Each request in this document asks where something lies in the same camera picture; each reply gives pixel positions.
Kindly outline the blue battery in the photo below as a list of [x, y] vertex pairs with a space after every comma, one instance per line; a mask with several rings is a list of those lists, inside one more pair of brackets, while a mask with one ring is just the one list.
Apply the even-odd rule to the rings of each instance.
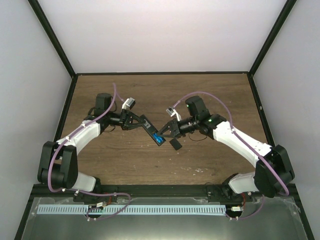
[[158, 136], [156, 133], [153, 134], [154, 139], [156, 140], [157, 143], [162, 144], [165, 139], [161, 136]]

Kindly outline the black battery cover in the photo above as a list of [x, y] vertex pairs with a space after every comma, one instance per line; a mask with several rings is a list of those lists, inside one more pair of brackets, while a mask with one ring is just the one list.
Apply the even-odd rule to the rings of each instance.
[[180, 144], [180, 142], [176, 139], [176, 138], [173, 138], [169, 141], [169, 143], [171, 144], [171, 146], [176, 150], [178, 151], [179, 149], [182, 148], [182, 145]]

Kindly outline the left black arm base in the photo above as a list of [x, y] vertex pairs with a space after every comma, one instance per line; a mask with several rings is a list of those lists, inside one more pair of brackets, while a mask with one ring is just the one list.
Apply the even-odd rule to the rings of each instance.
[[99, 202], [115, 202], [117, 200], [117, 196], [105, 196], [106, 194], [111, 194], [117, 191], [117, 187], [113, 185], [107, 185], [107, 184], [96, 184], [92, 194], [87, 194], [83, 192], [79, 192], [74, 196], [75, 202], [84, 202], [84, 203], [99, 203]]

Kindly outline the black remote control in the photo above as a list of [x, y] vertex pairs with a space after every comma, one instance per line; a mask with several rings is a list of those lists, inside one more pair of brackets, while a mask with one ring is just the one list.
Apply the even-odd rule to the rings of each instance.
[[145, 118], [145, 124], [142, 126], [143, 129], [147, 132], [147, 134], [151, 137], [151, 139], [158, 145], [161, 146], [163, 143], [158, 143], [155, 138], [153, 137], [153, 134], [158, 132], [158, 130], [155, 128], [155, 126], [151, 123], [151, 121], [144, 115]]

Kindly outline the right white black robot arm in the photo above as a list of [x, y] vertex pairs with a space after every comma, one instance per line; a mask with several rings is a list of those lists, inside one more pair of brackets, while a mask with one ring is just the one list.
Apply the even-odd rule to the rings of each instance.
[[156, 135], [171, 138], [172, 146], [178, 150], [181, 147], [179, 138], [199, 131], [245, 158], [254, 167], [254, 171], [235, 173], [223, 182], [222, 195], [229, 202], [247, 192], [259, 192], [268, 198], [288, 196], [288, 185], [295, 178], [295, 173], [287, 150], [279, 144], [271, 146], [260, 142], [240, 131], [233, 125], [231, 116], [224, 118], [219, 114], [211, 114], [200, 94], [200, 91], [191, 92], [178, 100], [178, 103], [185, 102], [189, 118], [182, 119], [175, 106], [168, 107], [166, 111], [172, 120]]

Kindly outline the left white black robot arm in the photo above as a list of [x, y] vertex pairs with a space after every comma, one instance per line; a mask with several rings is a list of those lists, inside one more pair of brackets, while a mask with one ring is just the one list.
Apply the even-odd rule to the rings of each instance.
[[102, 189], [97, 186], [96, 177], [79, 172], [78, 154], [108, 126], [119, 126], [124, 131], [141, 127], [144, 120], [131, 112], [135, 103], [132, 97], [128, 98], [117, 113], [115, 98], [108, 93], [99, 93], [94, 107], [79, 127], [66, 137], [43, 145], [37, 180], [47, 184], [52, 192], [63, 189], [84, 191], [89, 201], [97, 202], [102, 196]]

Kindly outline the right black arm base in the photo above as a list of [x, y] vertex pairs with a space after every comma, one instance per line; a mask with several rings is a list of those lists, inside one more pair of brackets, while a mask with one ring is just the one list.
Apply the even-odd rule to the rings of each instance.
[[221, 184], [213, 184], [212, 182], [206, 182], [206, 195], [208, 198], [214, 198], [219, 202], [236, 202], [243, 199], [246, 200], [249, 191], [243, 191], [241, 193], [236, 193], [229, 186], [230, 180], [235, 177], [236, 174], [231, 175], [225, 179]]

